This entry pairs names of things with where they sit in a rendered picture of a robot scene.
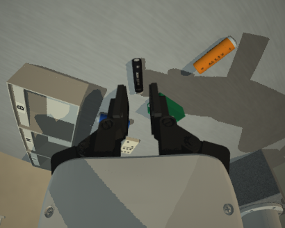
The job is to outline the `blue battery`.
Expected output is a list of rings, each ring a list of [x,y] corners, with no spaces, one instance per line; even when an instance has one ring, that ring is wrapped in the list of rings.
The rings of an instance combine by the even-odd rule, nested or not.
[[[97,116],[97,122],[101,122],[105,118],[107,118],[107,115],[99,113]]]

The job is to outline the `orange battery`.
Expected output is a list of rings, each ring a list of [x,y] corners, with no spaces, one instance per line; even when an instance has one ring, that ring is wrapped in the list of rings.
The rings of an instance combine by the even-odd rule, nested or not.
[[[201,74],[235,48],[237,48],[235,40],[228,36],[221,43],[212,48],[212,50],[197,60],[193,66]]]

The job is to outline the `white domino tile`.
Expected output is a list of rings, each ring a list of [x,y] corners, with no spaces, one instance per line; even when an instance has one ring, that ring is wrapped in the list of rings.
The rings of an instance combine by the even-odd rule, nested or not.
[[[126,137],[126,140],[124,140],[123,143],[121,144],[122,146],[121,152],[130,154],[138,143],[139,139]]]

